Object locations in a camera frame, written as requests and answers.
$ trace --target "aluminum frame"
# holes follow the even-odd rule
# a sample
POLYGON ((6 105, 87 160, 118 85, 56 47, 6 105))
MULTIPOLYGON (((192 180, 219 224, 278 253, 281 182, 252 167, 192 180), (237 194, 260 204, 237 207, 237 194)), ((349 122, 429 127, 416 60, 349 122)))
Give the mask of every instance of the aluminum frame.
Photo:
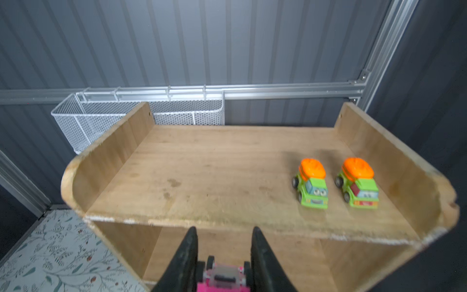
POLYGON ((0 105, 59 103, 76 93, 84 102, 157 101, 157 100, 270 100, 298 98, 359 99, 364 84, 354 82, 261 84, 261 85, 199 85, 161 87, 116 87, 40 90, 2 90, 0 105))
POLYGON ((51 204, 49 198, 2 151, 0 151, 0 185, 36 217, 41 217, 51 204))
POLYGON ((418 0, 392 0, 360 75, 365 89, 357 106, 368 111, 376 91, 412 17, 418 0))

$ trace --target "green toy truck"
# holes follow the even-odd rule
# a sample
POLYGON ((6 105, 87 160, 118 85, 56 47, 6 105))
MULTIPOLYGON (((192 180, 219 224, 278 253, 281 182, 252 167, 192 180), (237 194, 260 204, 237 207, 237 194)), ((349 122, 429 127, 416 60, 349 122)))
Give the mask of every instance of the green toy truck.
POLYGON ((300 204, 311 208, 327 209, 326 171, 316 159, 302 160, 292 187, 298 191, 300 204))
POLYGON ((373 179, 373 169, 356 157, 347 158, 335 184, 344 192, 344 201, 355 208, 378 208, 378 187, 373 179))

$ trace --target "wooden side panel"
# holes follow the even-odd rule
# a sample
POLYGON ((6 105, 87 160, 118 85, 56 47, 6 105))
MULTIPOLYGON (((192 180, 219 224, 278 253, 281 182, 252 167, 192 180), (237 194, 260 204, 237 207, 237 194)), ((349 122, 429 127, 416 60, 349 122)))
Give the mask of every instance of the wooden side panel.
MULTIPOLYGON (((185 228, 163 227, 143 277, 145 283, 157 282, 178 245, 185 228)), ((218 263, 242 266, 250 261, 251 233, 198 229, 198 260, 214 255, 218 263)), ((265 234, 269 245, 290 281, 300 292, 310 287, 320 292, 336 292, 336 286, 321 250, 319 240, 297 236, 265 234)))
POLYGON ((369 290, 417 252, 409 245, 325 239, 321 246, 339 292, 369 290))
POLYGON ((383 126, 345 103, 335 131, 375 171, 375 180, 421 238, 452 228, 459 217, 449 181, 383 126))
POLYGON ((142 278, 162 227, 113 222, 94 222, 112 247, 135 273, 142 278))
POLYGON ((149 103, 140 103, 68 164, 63 200, 83 217, 153 126, 149 103))

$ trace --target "toy car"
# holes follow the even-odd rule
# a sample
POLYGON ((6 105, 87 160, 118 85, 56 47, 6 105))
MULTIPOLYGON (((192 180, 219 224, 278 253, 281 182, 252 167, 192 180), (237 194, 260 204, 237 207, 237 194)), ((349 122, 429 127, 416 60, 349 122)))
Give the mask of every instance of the toy car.
POLYGON ((373 179, 373 169, 356 157, 347 158, 342 171, 335 179, 336 187, 344 192, 344 201, 356 208, 378 208, 378 187, 373 179))
POLYGON ((298 191, 298 201, 306 207, 327 209, 326 171, 316 159, 302 160, 292 187, 298 191))
POLYGON ((249 262, 243 267, 227 266, 214 262, 214 256, 208 256, 196 267, 197 292, 250 292, 253 274, 249 262))

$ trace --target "chipped wood edge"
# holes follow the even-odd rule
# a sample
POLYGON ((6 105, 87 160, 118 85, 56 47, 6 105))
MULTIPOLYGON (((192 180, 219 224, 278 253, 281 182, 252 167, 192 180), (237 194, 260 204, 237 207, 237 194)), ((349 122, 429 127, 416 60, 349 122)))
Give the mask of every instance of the chipped wood edge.
MULTIPOLYGON (((169 227, 169 228, 190 228, 191 226, 196 226, 197 228, 201 229, 208 229, 208 230, 219 230, 225 231, 222 226, 213 226, 212 224, 208 224, 206 222, 199 222, 199 221, 181 221, 181 220, 157 220, 153 218, 145 218, 145 217, 119 217, 119 216, 104 216, 104 215, 96 215, 90 214, 89 212, 84 217, 88 221, 101 221, 101 222, 114 222, 114 223, 125 223, 125 224, 134 224, 134 225, 148 225, 148 226, 162 226, 162 227, 169 227)), ((344 242, 367 242, 367 243, 379 243, 385 245, 416 245, 419 243, 418 240, 408 240, 408 239, 389 239, 383 237, 374 237, 369 235, 345 235, 345 234, 336 234, 336 233, 329 233, 326 230, 310 230, 306 233, 298 234, 295 231, 278 231, 274 228, 269 228, 267 226, 260 226, 261 230, 267 232, 269 234, 274 235, 294 235, 294 236, 303 236, 309 238, 316 238, 316 239, 329 239, 329 240, 336 240, 336 241, 344 241, 344 242)), ((253 227, 242 227, 242 226, 231 226, 229 230, 235 232, 249 232, 253 227)))

